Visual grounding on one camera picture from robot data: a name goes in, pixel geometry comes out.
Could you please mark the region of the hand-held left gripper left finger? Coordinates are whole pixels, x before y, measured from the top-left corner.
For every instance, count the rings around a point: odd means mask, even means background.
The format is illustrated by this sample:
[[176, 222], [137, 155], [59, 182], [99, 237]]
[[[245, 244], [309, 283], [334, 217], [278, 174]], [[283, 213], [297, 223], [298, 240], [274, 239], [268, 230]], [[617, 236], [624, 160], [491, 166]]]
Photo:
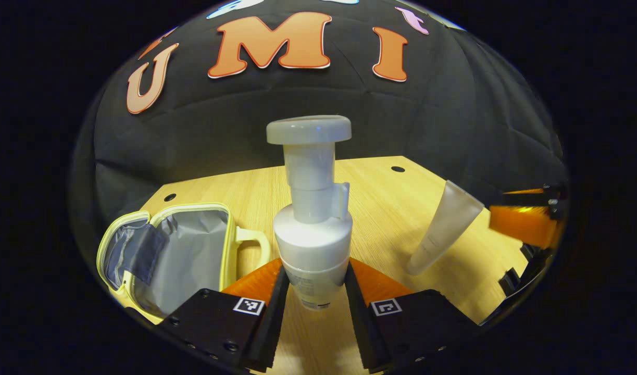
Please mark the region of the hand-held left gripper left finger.
[[159, 334], [211, 372], [273, 366], [290, 281], [274, 259], [223, 291], [202, 288], [159, 324]]

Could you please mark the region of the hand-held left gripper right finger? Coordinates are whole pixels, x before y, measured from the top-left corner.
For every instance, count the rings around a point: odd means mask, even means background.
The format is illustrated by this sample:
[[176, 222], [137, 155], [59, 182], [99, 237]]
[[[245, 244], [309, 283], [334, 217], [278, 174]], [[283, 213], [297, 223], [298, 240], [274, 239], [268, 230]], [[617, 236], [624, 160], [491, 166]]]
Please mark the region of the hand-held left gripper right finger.
[[370, 373], [422, 373], [480, 333], [437, 290], [412, 292], [358, 259], [349, 259], [345, 289], [359, 355]]

